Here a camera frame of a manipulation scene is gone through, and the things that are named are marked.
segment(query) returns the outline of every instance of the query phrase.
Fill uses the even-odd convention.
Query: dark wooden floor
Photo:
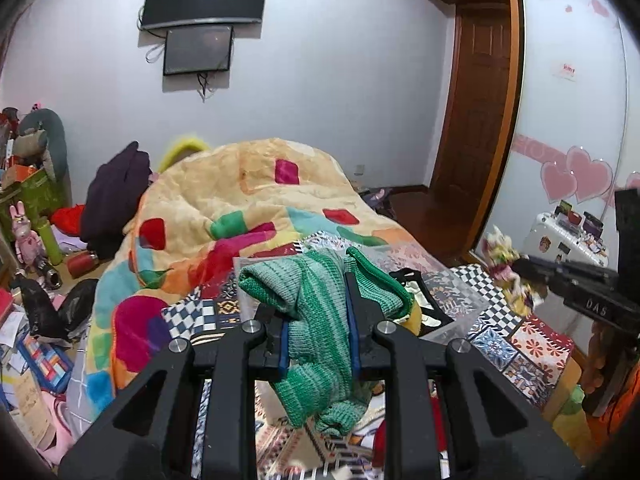
[[[438,202],[428,192],[400,192],[391,197],[398,223],[433,256],[447,266],[462,261],[471,219],[451,206]]]

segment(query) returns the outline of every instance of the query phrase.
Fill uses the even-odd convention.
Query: metal screw
[[[380,332],[382,332],[383,334],[392,334],[393,332],[396,331],[396,324],[393,321],[380,321],[377,325],[378,330],[380,330]]]
[[[256,332],[258,332],[258,330],[261,329],[261,327],[262,323],[260,323],[260,321],[258,321],[257,319],[249,319],[242,323],[242,330],[249,334],[255,334]]]
[[[184,352],[187,349],[188,341],[181,337],[177,337],[175,339],[171,339],[169,341],[169,350],[175,354],[179,354],[180,352]]]
[[[466,339],[454,339],[451,341],[451,348],[453,348],[454,352],[458,352],[459,354],[466,354],[471,350],[471,343]]]

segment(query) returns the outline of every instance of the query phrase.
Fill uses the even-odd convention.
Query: door frame
[[[442,164],[444,159],[443,146],[447,142],[449,137],[449,126],[453,110],[453,101],[456,93],[456,85],[458,83],[458,71],[460,68],[460,37],[462,33],[462,17],[459,10],[463,9],[504,9],[508,8],[510,11],[511,20],[511,46],[510,46],[510,62],[509,62],[509,76],[507,82],[507,95],[504,104],[504,113],[502,115],[502,122],[500,124],[500,133],[498,134],[498,141],[494,157],[492,158],[491,167],[487,181],[484,185],[478,209],[471,222],[471,226],[466,235],[464,241],[462,254],[465,256],[471,251],[478,243],[478,239],[482,234],[482,229],[486,222],[491,207],[494,204],[494,198],[500,186],[500,179],[504,171],[507,155],[511,146],[511,139],[513,137],[513,130],[515,128],[516,110],[518,101],[520,100],[520,84],[522,82],[522,56],[524,42],[522,41],[522,35],[524,33],[524,27],[521,20],[522,8],[520,0],[510,0],[507,4],[469,4],[466,6],[456,6],[456,28],[454,34],[454,47],[453,47],[453,60],[451,65],[451,79],[449,83],[449,94],[447,97],[447,107],[445,111],[444,124],[442,125],[442,135],[440,136],[440,143],[438,147],[438,155],[436,156],[436,162],[433,168],[433,176],[431,178],[431,187],[433,183],[437,181],[442,171]]]

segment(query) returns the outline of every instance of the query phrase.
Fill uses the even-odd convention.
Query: pink rabbit toy
[[[9,213],[12,218],[12,231],[15,236],[15,254],[18,260],[27,267],[33,267],[38,256],[45,256],[42,239],[31,229],[31,221],[24,214],[24,204],[17,203],[18,209],[11,205]]]

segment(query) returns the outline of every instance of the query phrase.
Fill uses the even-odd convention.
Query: colorful blanket
[[[97,286],[86,352],[95,414],[166,343],[162,307],[196,286],[223,286],[235,256],[320,231],[363,246],[414,242],[360,199],[333,157],[304,144],[230,144],[162,173]],[[133,296],[158,301],[124,301]]]

